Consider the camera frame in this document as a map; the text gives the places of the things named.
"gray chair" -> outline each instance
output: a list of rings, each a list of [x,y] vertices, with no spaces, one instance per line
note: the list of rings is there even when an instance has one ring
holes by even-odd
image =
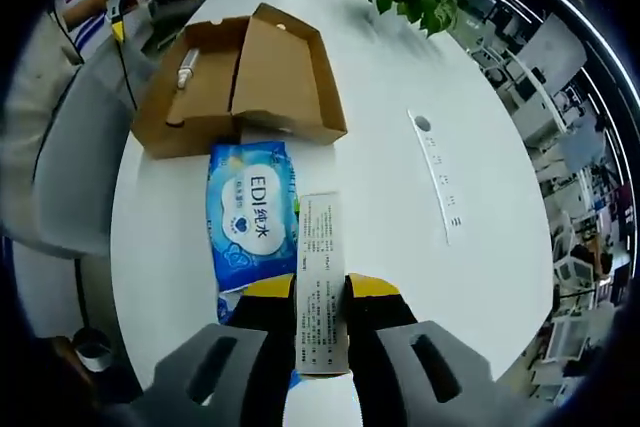
[[[131,43],[122,51],[139,99],[155,65]],[[133,113],[116,45],[107,39],[78,71],[36,164],[35,220],[50,246],[109,255],[113,197]]]

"printed label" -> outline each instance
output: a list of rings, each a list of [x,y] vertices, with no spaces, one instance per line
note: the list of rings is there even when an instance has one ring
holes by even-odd
[[[337,193],[300,201],[296,280],[296,369],[301,374],[348,372],[347,326],[340,312],[344,257]]]

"blue tissue package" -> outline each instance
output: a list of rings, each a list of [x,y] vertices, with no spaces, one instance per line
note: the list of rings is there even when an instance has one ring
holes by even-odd
[[[213,147],[206,211],[221,293],[295,272],[295,201],[295,175],[283,142]],[[220,297],[220,322],[233,310],[227,304],[233,297]]]

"oval conference table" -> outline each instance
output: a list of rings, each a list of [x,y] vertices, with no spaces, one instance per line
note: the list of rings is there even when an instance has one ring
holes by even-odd
[[[552,300],[542,197],[498,96],[449,34],[425,39],[408,25],[379,33],[367,0],[206,0],[190,22],[248,15],[261,2],[321,32],[349,129],[330,146],[286,139],[298,194],[339,191],[346,270],[395,284],[419,321],[456,335],[498,378]],[[416,117],[430,124],[437,154],[422,147]],[[444,159],[440,170],[429,155]],[[143,388],[158,361],[216,322],[208,162],[153,160],[133,135],[127,141],[111,265],[118,320]],[[443,177],[446,190],[437,185]],[[454,207],[447,204],[452,192]],[[455,228],[447,224],[452,215]],[[362,422],[350,375],[304,381],[289,392],[285,424],[337,419]]]

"open cardboard box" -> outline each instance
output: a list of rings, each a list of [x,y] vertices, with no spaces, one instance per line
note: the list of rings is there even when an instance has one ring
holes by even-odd
[[[191,48],[193,77],[177,88]],[[347,132],[320,33],[270,5],[251,17],[185,27],[152,77],[133,133],[156,158],[208,154],[243,122],[329,144]]]

